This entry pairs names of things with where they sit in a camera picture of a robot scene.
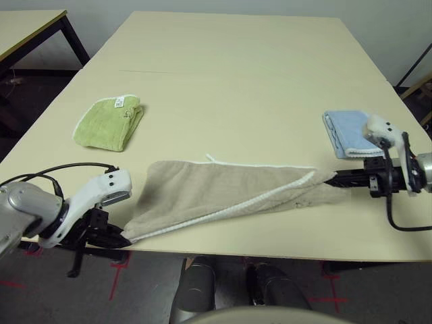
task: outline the towel tag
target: towel tag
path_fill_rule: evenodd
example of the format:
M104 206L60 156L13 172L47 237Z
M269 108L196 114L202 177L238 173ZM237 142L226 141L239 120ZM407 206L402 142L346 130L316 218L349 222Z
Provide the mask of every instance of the towel tag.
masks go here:
M115 100L114 108L122 108L124 106L124 97L118 97Z

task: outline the towel white trim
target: towel white trim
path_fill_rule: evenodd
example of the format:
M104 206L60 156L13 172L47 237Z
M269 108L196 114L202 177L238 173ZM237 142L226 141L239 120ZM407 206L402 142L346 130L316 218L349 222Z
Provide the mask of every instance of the towel white trim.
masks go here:
M259 202L261 200L268 199L269 197L271 197L275 194L278 194L281 191L284 191L284 190L290 189L290 188L299 187L299 186L305 184L306 182L308 182L313 177L314 174L315 174L315 171L311 171L298 180L295 180L293 182L290 182L289 184L285 184L283 186L280 186L276 189L272 189L268 192L265 192L264 194L260 194L259 196L254 197L250 200L241 202L240 204L236 204L236 205L230 206L226 209L222 209L221 211L216 211L214 213L204 215L201 217L197 217L195 219L190 219L188 221L184 221L182 223L179 223L179 224L176 224L173 226L169 226L167 228L158 229L157 231L154 231L154 232L151 232L148 234L144 234L144 235L138 236L136 238L132 238L132 239L130 239L130 241L131 241L131 243L135 243L139 240L142 240L143 238L150 238L151 236L164 234L164 233L178 230L180 228L191 226L191 225L194 225L197 223L204 223L206 221L214 221L214 220L218 220L218 219L224 219L224 218L228 217L230 215L230 213L232 213L234 210L248 208L250 205L252 205L256 202Z
M196 162L196 161L185 161L185 160L176 160L179 162L187 162L187 163L193 163L193 164L219 164L219 165L233 165L236 167L297 167L299 169L314 169L316 170L316 167L309 167L307 165L270 165L270 164L238 164L238 163L228 163L228 162L221 162L216 160L214 157L212 157L210 154L205 155L206 158L210 160L210 162Z

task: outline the black cable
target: black cable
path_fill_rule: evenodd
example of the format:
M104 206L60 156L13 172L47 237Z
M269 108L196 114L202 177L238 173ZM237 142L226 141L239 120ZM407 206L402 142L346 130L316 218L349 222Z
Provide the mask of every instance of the black cable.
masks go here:
M387 142L381 142L381 148L384 151L385 155L385 172L387 174L387 195L385 196L385 207L387 209L387 218L390 223L390 225L402 232L419 232L419 231L429 231L432 230L432 226L420 226L420 227L400 227L399 225L396 225L396 223L393 220L393 212L392 212L392 190L393 190L393 175L392 175L392 160L390 159L389 154L389 143Z
M108 169L107 172L112 172L112 171L118 170L118 168L116 168L114 165L105 164L105 163L97 163L97 162L70 163L70 164L58 165L57 167L50 167L49 169L42 170L40 172L36 172L33 175L28 176L27 178L23 179L22 181L28 181L28 180L36 177L37 175L45 174L45 173L60 170L60 169L65 169L67 167L88 167L88 166L90 166L90 167L106 167Z
M61 186L60 186L59 182L56 179L54 179L53 177L50 177L49 175L46 175L46 174L25 173L25 174L17 175L16 177L10 178L10 179L2 182L0 184L0 187L2 187L5 184L8 184L14 180L24 178L24 177L31 177L30 179L33 179L35 177L40 177L40 178L45 178L45 179L50 180L53 183L55 195L61 197L61 199L64 200L63 191L61 190Z

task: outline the black table frame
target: black table frame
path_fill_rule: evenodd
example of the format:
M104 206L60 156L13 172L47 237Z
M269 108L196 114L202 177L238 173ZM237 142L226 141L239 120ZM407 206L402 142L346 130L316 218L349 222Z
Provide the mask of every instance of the black table frame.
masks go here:
M90 61L90 57L88 56L85 48L82 46L80 39L68 20L68 17L63 16L58 21L46 27L37 35L29 39L26 43L18 47L7 57L2 59L0 61L0 75L6 72L13 64L17 63L24 56L29 54L29 52L33 51L36 47L45 42L59 30L63 32L64 37L66 38L77 58L80 60L82 66L86 65L86 63Z

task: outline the beige towel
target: beige towel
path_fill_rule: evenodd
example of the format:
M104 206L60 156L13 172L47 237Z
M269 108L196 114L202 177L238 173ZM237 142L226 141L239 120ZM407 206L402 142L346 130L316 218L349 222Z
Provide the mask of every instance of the beige towel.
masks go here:
M334 203L348 194L323 183L334 175L304 167L156 162L122 235L136 242L197 223Z

